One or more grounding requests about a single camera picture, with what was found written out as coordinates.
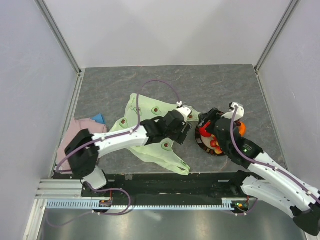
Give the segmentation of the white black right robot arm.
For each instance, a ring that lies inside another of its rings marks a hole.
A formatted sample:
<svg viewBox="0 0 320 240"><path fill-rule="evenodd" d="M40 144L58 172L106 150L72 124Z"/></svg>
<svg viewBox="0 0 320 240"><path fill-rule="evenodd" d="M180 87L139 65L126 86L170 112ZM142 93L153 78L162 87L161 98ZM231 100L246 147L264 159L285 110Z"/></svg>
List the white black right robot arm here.
<svg viewBox="0 0 320 240"><path fill-rule="evenodd" d="M216 108L199 114L198 134L248 172L238 171L229 184L235 197L243 194L264 201L286 213L304 232L320 233L320 191L280 166L261 147L244 137L242 106L223 113Z"/></svg>

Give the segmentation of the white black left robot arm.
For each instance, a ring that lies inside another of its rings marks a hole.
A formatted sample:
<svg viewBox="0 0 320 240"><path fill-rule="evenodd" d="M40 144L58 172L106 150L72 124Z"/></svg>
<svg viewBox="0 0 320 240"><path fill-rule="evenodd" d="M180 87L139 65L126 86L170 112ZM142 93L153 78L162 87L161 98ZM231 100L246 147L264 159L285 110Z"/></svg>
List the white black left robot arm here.
<svg viewBox="0 0 320 240"><path fill-rule="evenodd" d="M110 185L104 172L97 167L99 158L130 147L158 144L170 139L182 144L191 125L187 123L192 110L180 107L165 116L146 119L135 127L106 133L81 130L65 148L66 160L74 177L85 180L99 197L106 196Z"/></svg>

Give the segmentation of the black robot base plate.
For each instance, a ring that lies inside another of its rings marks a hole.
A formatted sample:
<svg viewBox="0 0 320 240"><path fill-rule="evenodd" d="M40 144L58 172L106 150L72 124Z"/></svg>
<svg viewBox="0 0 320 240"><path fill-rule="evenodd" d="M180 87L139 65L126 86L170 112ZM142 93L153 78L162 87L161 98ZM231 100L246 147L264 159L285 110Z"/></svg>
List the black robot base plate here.
<svg viewBox="0 0 320 240"><path fill-rule="evenodd" d="M84 184L82 197L106 198L118 204L219 204L223 199L253 200L241 190L241 182L249 173L238 172L191 173L133 173L106 174L111 192L91 190Z"/></svg>

